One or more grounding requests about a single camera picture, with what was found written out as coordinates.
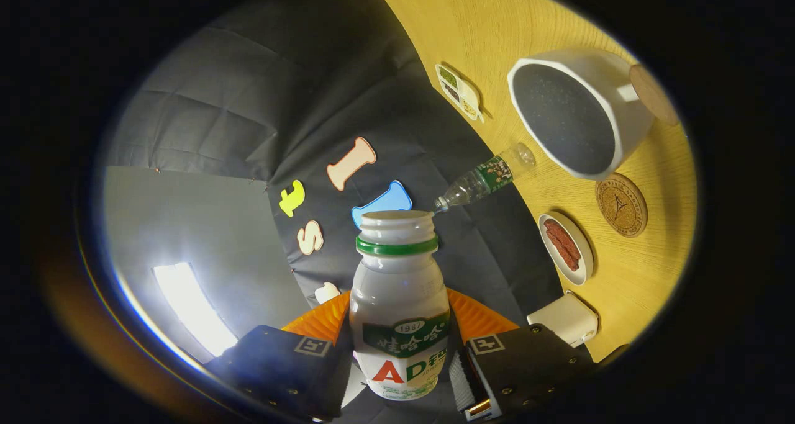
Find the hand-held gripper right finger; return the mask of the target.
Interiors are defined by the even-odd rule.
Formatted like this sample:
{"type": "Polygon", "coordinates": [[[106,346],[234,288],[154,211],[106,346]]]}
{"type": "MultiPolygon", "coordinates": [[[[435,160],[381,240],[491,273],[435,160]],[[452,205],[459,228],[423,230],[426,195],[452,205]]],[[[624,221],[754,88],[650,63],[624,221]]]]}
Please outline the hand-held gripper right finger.
{"type": "Polygon", "coordinates": [[[519,326],[468,295],[447,294],[462,340],[448,375],[466,421],[500,422],[545,406],[596,371],[551,328],[519,326]]]}

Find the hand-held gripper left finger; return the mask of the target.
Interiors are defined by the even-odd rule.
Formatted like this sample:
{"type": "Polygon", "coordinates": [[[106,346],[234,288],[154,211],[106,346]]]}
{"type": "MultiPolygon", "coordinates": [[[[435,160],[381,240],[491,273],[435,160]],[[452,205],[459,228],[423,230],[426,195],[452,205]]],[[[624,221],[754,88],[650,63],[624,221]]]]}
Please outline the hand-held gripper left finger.
{"type": "Polygon", "coordinates": [[[283,328],[259,325],[205,368],[251,399],[296,418],[338,418],[353,365],[349,306],[350,294],[343,293],[283,328]]]}

